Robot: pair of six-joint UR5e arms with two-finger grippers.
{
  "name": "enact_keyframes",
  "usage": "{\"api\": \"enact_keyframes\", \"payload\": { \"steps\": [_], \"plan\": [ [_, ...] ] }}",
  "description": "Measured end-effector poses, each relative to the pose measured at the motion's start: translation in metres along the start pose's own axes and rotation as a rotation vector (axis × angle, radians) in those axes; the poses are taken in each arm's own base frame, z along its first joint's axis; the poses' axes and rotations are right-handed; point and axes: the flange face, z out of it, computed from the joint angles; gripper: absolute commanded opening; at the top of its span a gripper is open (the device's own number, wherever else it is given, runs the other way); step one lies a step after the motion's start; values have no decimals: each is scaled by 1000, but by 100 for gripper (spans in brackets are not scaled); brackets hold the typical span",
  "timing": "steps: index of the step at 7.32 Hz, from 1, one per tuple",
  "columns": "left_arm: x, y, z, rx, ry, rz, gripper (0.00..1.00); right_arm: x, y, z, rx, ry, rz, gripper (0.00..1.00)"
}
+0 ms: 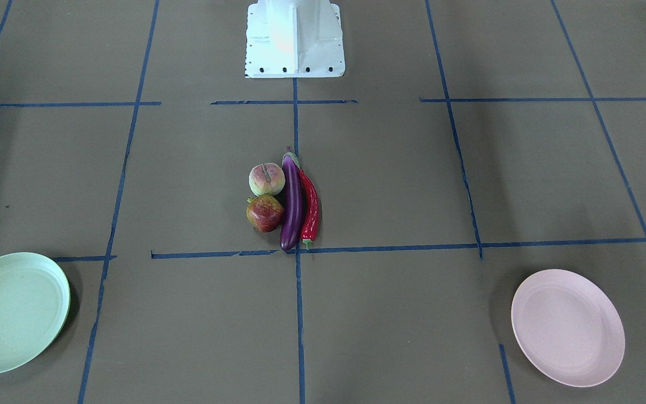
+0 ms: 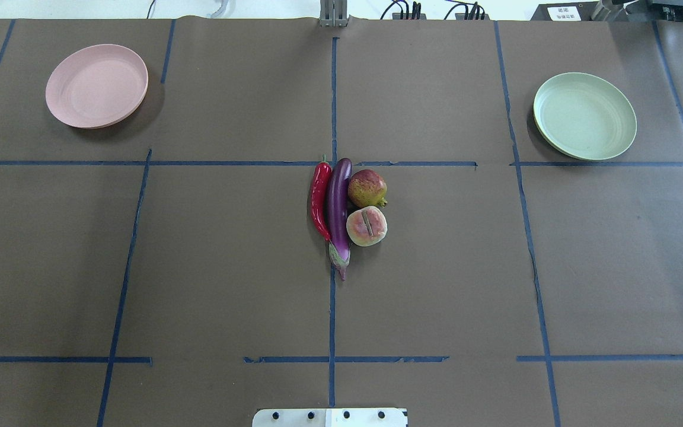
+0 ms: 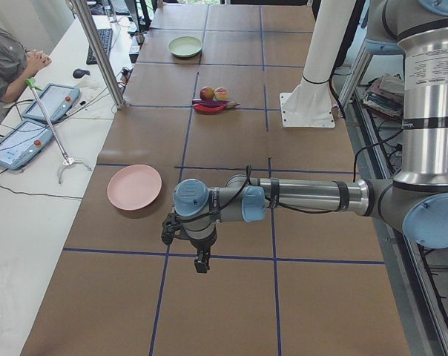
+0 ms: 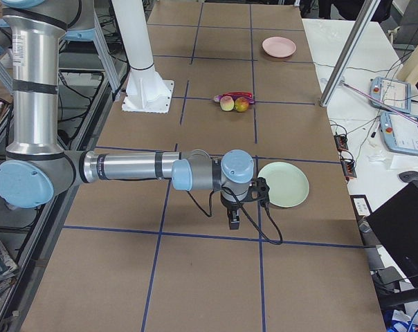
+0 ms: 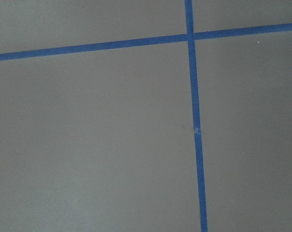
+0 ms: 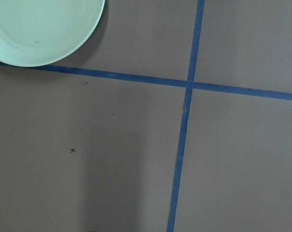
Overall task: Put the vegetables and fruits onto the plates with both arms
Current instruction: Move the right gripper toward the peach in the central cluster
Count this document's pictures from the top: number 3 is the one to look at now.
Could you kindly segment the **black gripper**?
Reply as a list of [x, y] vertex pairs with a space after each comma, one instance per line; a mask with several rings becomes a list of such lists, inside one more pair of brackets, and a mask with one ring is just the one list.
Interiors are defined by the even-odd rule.
[[209, 260], [211, 257], [211, 247], [216, 242], [216, 237], [205, 239], [190, 239], [191, 244], [197, 250], [197, 258], [194, 260], [194, 267], [199, 274], [207, 274], [210, 269]]

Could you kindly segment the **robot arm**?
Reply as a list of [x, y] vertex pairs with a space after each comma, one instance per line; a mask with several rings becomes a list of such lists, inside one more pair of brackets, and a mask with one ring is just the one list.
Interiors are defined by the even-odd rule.
[[209, 188], [180, 182], [162, 241], [189, 241], [195, 269], [209, 269], [217, 223], [261, 221], [267, 208], [306, 214], [352, 211], [383, 220], [408, 240], [448, 248], [448, 1], [372, 1], [368, 40], [405, 55], [403, 157], [392, 179], [308, 181], [232, 177]]

